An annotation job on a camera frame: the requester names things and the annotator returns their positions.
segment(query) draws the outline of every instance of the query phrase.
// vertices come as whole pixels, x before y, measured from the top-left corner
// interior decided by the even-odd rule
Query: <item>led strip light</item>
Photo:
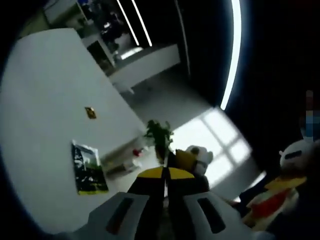
[[[139,20],[140,20],[140,22],[141,22],[141,25],[142,25],[144,34],[145,34],[145,36],[146,36],[146,39],[148,40],[149,46],[152,47],[152,43],[151,43],[149,34],[148,34],[148,32],[147,32],[147,29],[146,29],[146,26],[145,26],[145,24],[144,24],[144,21],[142,20],[142,17],[141,17],[141,15],[140,15],[140,12],[139,12],[139,10],[138,10],[138,8],[137,8],[136,2],[135,2],[135,0],[131,0],[131,1],[132,1],[132,3],[133,3],[134,8],[135,8],[136,14],[138,14]]]
[[[233,47],[230,63],[228,80],[226,82],[223,99],[220,105],[222,110],[225,110],[234,85],[241,45],[241,9],[239,0],[231,0],[233,11]]]
[[[136,37],[136,35],[135,35],[134,30],[133,30],[132,27],[131,27],[131,24],[130,24],[128,18],[127,18],[127,15],[126,15],[126,13],[125,13],[125,11],[124,11],[124,9],[123,9],[120,1],[119,1],[119,0],[116,0],[116,1],[117,1],[117,3],[119,4],[119,7],[120,7],[120,9],[121,9],[122,14],[124,15],[124,18],[125,18],[126,22],[128,23],[128,26],[129,26],[130,31],[131,31],[131,33],[132,33],[132,36],[133,36],[133,38],[134,38],[135,44],[137,44],[137,45],[139,46],[138,39],[137,39],[137,37]]]

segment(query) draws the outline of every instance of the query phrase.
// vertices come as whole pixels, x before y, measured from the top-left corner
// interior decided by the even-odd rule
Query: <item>gray floor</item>
[[[190,145],[196,145],[213,151],[214,159],[206,176],[209,182],[213,181],[211,187],[215,193],[233,200],[252,184],[260,171],[250,155],[241,162],[232,157],[231,149],[235,143],[240,139],[246,142],[240,132],[228,144],[215,141],[217,136],[213,136],[212,129],[217,122],[209,119],[209,123],[203,124],[213,108],[188,87],[186,81],[179,68],[172,68],[135,86],[134,94],[125,93],[122,96],[144,123],[150,119],[160,123],[170,122],[174,131],[171,147],[185,150]],[[228,134],[228,130],[222,131],[222,134]],[[215,176],[223,171],[227,173],[216,180]]]
[[[169,121],[175,130],[211,107],[186,81],[178,68],[172,68],[133,87],[134,94],[122,96],[144,123]]]

